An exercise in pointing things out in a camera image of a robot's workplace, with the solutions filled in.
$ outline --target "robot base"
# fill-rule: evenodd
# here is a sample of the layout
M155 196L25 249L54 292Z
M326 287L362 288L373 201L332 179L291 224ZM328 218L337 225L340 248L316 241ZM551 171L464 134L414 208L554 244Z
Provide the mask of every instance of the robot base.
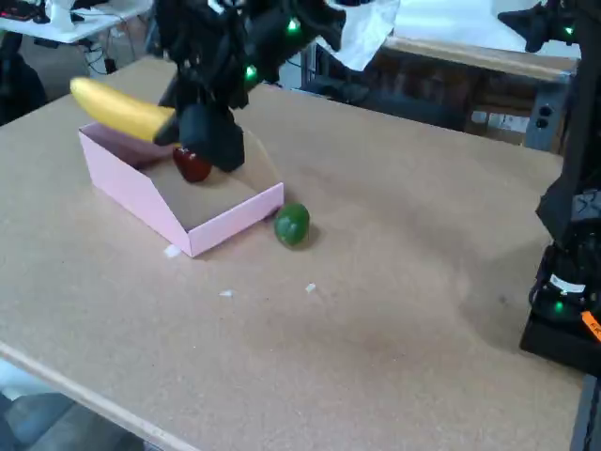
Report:
M601 343L584 323L551 322L531 312L519 346L558 364L601 377Z

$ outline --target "red apple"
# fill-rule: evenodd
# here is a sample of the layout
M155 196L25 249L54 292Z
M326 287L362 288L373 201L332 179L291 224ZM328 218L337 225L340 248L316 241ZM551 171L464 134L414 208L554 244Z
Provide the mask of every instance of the red apple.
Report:
M208 177L213 167L186 148L174 148L173 161L176 163L177 169L179 169L179 174L189 183L203 181Z

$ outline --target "white label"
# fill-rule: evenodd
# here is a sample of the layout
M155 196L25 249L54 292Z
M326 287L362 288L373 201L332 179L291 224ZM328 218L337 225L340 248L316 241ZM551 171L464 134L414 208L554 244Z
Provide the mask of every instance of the white label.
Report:
M564 280L560 279L555 274L551 275L550 282L552 285L559 288L562 291L562 293L564 293L564 294L583 293L584 289L586 288L586 285L576 285L576 284L570 284L569 282L565 282Z
M529 117L500 115L492 113L488 120L488 127L501 130L509 130L510 132L525 133L528 129Z

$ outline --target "orange tag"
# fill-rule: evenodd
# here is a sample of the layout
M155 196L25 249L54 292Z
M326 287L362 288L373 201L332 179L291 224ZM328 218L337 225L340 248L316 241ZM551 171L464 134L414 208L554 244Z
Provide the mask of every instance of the orange tag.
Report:
M594 316L591 315L591 312L588 312L588 311L587 312L583 312L582 313L582 320L587 325L587 327L589 329L591 329L591 332L594 334L594 336L596 337L596 339L598 341L601 341L601 325L599 325L599 323L594 318Z

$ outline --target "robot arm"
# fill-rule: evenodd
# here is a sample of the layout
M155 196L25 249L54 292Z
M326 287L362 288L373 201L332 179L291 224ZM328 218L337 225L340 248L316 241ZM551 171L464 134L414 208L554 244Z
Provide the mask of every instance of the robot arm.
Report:
M276 82L279 67L317 36L339 50L346 20L322 0L222 1L213 8L206 0L156 0L154 15L149 50L177 64L161 101L176 111L154 142L181 143L226 172L244 163L231 110L244 108L261 82Z

